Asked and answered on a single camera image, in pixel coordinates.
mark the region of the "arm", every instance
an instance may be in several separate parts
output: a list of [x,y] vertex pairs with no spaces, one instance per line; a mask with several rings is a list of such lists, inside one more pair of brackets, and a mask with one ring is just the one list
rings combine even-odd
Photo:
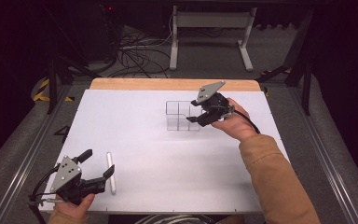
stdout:
[[87,210],[90,208],[95,195],[89,194],[79,206],[72,203],[56,203],[48,224],[85,224]]
[[[240,105],[228,100],[249,117]],[[240,140],[241,156],[267,223],[320,223],[310,198],[272,137],[257,134],[237,114],[213,126]]]

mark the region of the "white stick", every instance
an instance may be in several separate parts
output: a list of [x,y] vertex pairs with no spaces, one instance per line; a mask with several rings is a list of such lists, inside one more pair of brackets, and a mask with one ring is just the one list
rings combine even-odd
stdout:
[[[106,158],[107,158],[107,164],[109,166],[108,168],[110,168],[113,165],[112,155],[110,154],[110,152],[106,153]],[[112,194],[116,194],[115,174],[112,174],[109,179],[110,179],[110,187],[112,190]]]

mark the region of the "sleeve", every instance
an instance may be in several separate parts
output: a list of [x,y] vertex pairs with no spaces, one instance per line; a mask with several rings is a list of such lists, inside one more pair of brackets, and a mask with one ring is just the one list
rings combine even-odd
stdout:
[[240,143],[240,150],[268,224],[320,223],[295,171],[272,137],[248,137]]
[[74,217],[70,217],[64,213],[59,212],[54,209],[53,213],[48,220],[48,224],[86,224],[87,219],[78,219]]

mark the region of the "white board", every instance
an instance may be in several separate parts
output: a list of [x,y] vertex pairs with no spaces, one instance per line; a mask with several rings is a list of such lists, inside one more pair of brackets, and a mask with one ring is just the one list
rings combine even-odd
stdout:
[[[242,105],[287,158],[262,91],[221,93]],[[197,95],[197,91],[85,91],[57,161],[91,148],[93,155],[79,166],[82,178],[92,179],[102,176],[108,168],[106,153],[112,153],[117,193],[111,193],[107,181],[91,212],[261,212],[238,140],[210,125],[199,131],[167,131],[166,102],[192,101]],[[53,205],[45,203],[40,210],[51,211]]]

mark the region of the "human hand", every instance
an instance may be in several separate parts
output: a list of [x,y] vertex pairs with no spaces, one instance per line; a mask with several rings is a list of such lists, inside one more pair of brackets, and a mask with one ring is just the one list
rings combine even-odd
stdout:
[[66,214],[67,216],[84,219],[87,216],[87,211],[89,210],[92,202],[94,201],[95,194],[89,194],[82,199],[80,205],[75,205],[71,202],[66,203],[56,203],[55,210],[58,210],[60,213]]
[[[235,102],[233,99],[227,98],[230,105],[235,106],[235,110],[238,110],[243,115],[249,118],[249,113],[246,112],[241,105]],[[229,136],[242,141],[243,139],[257,134],[248,120],[243,118],[237,113],[233,113],[224,120],[215,121],[211,124],[213,127],[222,130]]]

